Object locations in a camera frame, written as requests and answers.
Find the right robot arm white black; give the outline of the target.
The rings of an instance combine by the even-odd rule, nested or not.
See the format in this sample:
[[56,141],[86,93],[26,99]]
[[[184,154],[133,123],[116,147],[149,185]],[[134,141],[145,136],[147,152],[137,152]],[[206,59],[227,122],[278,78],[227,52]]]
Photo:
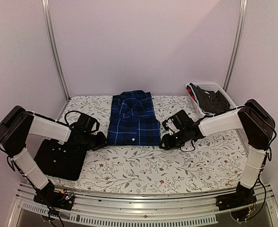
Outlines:
[[277,137],[275,121],[270,114],[254,99],[233,109],[205,115],[194,121],[184,111],[169,117],[176,132],[165,134],[160,148],[170,150],[181,148],[186,142],[194,143],[214,134],[237,130],[247,150],[247,160],[243,175],[238,184],[240,189],[232,196],[236,206],[243,206],[251,197],[250,191],[258,181],[266,161],[272,160],[271,144]]

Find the blue plaid long sleeve shirt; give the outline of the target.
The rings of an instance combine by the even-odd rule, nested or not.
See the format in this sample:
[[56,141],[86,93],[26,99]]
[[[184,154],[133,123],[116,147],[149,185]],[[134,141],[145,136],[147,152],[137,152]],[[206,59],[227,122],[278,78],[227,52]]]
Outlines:
[[150,92],[134,90],[113,96],[107,141],[110,146],[160,145],[160,122]]

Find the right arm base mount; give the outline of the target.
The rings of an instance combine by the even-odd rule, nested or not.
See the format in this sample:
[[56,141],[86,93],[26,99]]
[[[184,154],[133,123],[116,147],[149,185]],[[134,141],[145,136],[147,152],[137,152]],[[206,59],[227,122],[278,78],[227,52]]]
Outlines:
[[256,196],[253,189],[237,188],[236,192],[216,197],[219,211],[230,210],[230,215],[237,222],[246,222],[256,206]]

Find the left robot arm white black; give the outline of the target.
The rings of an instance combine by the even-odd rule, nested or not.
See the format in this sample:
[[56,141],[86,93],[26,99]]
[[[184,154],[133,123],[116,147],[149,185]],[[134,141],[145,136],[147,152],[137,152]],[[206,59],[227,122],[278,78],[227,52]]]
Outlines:
[[41,189],[40,198],[54,205],[58,195],[45,187],[48,177],[78,180],[87,152],[107,146],[99,126],[96,118],[85,113],[69,124],[16,105],[0,122],[0,150]]

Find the black polo shirt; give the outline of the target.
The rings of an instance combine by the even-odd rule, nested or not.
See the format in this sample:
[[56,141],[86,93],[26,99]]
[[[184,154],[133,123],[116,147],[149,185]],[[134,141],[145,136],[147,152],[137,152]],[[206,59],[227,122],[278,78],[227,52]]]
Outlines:
[[44,139],[34,161],[48,176],[65,180],[79,179],[87,150],[80,145],[60,144],[54,139]]

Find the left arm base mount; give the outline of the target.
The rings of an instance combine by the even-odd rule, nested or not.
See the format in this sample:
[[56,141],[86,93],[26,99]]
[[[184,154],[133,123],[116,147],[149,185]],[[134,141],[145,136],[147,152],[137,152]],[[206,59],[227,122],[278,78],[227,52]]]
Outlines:
[[34,196],[34,202],[63,210],[72,210],[75,193],[66,189],[55,191],[54,189],[38,190]]

